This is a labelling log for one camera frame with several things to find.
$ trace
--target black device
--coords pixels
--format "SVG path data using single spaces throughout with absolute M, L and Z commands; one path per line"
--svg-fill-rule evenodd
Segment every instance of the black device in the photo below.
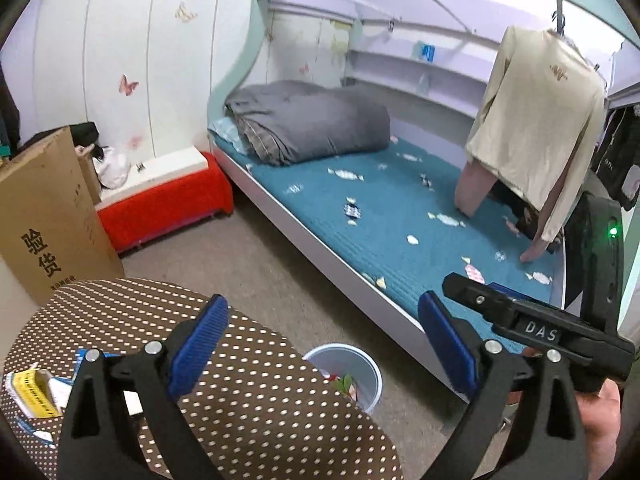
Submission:
M 633 344 L 617 334 L 622 222 L 620 209 L 609 202 L 592 196 L 581 202 L 590 211 L 590 222 L 585 226 L 587 272 L 580 317 L 457 274 L 442 283 L 446 297 L 482 314 L 497 335 L 539 350 L 539 356 L 511 354 L 497 340 L 482 341 L 466 320 L 450 315 L 435 292 L 422 295 L 418 319 L 454 389 L 470 399 L 422 480 L 473 478 L 512 391 L 523 392 L 513 428 L 498 465 L 482 478 L 587 478 L 586 437 L 575 390 L 597 391 L 607 377 L 624 381 L 635 352 Z M 220 306 L 220 299 L 214 296 L 198 318 L 180 323 L 164 342 L 149 342 L 137 354 L 106 358 L 97 349 L 85 354 L 59 442 L 60 480 L 162 478 L 146 466 L 124 390 L 140 396 L 149 428 L 175 480 L 222 480 L 175 403 L 180 392 L 175 388 L 179 357 L 194 342 L 192 336 L 207 323 L 210 326 L 209 311 Z M 199 340 L 196 352 L 208 358 L 217 338 L 205 339 L 209 346 Z M 188 374 L 183 383 L 196 380 L 199 372 L 191 372 L 195 375 Z

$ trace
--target silver bolt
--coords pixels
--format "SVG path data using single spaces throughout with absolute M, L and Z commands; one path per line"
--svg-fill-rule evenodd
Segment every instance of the silver bolt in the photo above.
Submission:
M 502 352 L 502 345 L 495 339 L 489 339 L 489 341 L 484 343 L 484 349 L 489 352 L 489 354 L 499 354 Z
M 100 357 L 100 352 L 97 351 L 95 348 L 91 348 L 91 350 L 88 350 L 87 353 L 84 354 L 84 358 L 90 363 L 97 361 L 99 357 Z
M 559 363 L 562 356 L 558 350 L 552 348 L 546 353 L 546 358 L 549 359 L 552 363 Z
M 149 341 L 145 345 L 145 352 L 151 355 L 159 354 L 162 351 L 162 343 L 159 341 Z

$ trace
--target white plastic bag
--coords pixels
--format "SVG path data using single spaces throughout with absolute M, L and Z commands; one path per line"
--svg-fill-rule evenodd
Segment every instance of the white plastic bag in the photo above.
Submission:
M 117 152 L 114 148 L 107 146 L 103 150 L 102 160 L 94 158 L 95 173 L 104 187 L 118 189 L 127 181 L 131 163 L 127 155 Z

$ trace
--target red ottoman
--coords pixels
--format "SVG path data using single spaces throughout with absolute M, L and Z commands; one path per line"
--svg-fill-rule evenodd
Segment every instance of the red ottoman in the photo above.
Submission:
M 210 153 L 209 167 L 137 193 L 98 211 L 113 247 L 119 253 L 180 227 L 234 209 L 231 184 Z

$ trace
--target round table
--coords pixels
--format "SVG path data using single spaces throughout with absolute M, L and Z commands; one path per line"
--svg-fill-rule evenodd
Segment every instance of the round table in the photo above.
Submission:
M 126 354 L 165 339 L 197 316 L 208 297 L 143 279 L 75 282 L 55 292 L 25 325 L 5 372 L 37 363 L 71 378 L 79 348 Z M 403 480 L 396 446 L 337 392 L 281 334 L 229 307 L 229 325 L 196 387 L 178 402 L 198 441 L 227 479 Z M 57 450 L 18 427 L 6 391 L 0 408 L 28 455 L 51 480 Z M 30 419 L 58 442 L 63 417 Z M 138 435 L 149 467 L 171 478 L 148 427 Z

